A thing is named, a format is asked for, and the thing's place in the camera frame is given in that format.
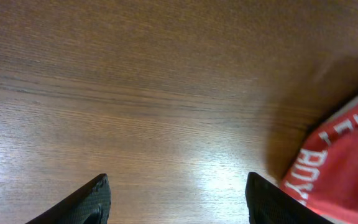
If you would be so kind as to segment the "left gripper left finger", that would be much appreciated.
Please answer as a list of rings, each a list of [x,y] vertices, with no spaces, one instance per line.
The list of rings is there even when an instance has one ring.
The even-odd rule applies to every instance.
[[[28,224],[107,224],[110,209],[108,176],[99,174]]]

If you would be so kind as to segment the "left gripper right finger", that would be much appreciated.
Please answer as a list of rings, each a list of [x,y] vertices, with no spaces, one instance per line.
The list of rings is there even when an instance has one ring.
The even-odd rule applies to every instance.
[[[248,173],[245,195],[250,224],[332,224],[256,172]]]

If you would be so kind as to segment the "red printed t-shirt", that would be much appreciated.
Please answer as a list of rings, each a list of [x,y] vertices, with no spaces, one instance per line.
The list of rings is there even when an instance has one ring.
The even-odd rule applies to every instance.
[[[306,138],[280,189],[319,215],[358,223],[358,96]]]

